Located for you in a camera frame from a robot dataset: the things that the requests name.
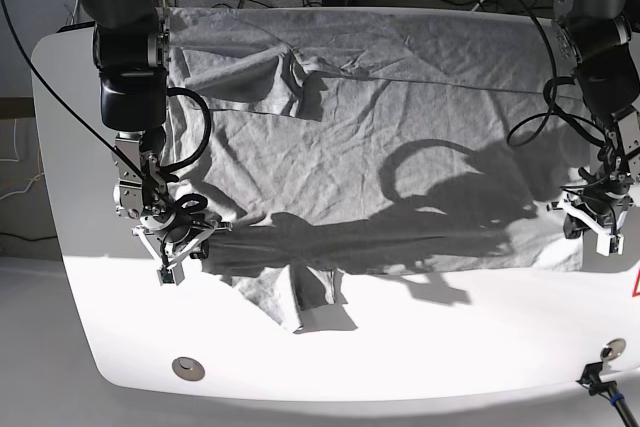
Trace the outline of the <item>grey T-shirt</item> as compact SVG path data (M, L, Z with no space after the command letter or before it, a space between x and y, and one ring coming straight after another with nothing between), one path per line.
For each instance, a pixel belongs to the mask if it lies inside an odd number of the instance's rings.
M534 120L550 69L532 24L203 8L169 24L169 83L213 121L175 192L232 226L202 268L284 329L337 303L346 274L423 274L429 300L454 304L467 295L447 272L581 267L581 243L544 207L589 149Z

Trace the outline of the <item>red warning sticker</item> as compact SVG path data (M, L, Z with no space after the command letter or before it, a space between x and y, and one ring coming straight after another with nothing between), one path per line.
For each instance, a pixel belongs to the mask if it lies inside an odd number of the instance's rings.
M640 296L640 269L638 268L635 280L634 280L634 286L633 286L633 290L632 290L632 298L636 298Z

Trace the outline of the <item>silver disc near left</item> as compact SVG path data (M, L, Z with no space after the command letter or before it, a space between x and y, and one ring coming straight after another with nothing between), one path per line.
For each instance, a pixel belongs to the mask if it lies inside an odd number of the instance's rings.
M206 375L203 365L190 357L175 358L171 367L177 377L188 382L199 382Z

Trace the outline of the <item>silver disc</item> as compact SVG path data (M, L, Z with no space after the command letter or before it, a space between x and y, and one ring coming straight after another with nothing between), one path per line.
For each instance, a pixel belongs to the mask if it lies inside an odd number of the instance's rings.
M603 362L609 362L619 358L624 353L626 345L624 338L616 338L607 342L600 351L600 359Z
M203 365L190 357L175 358L171 367L177 377L188 382L199 382L206 375Z

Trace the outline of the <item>silver disc near right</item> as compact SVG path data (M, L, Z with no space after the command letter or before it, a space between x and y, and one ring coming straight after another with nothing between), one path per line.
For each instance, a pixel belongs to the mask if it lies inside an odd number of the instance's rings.
M603 362L609 362L619 358L624 353L626 345L624 338L616 338L607 342L600 351L600 359Z

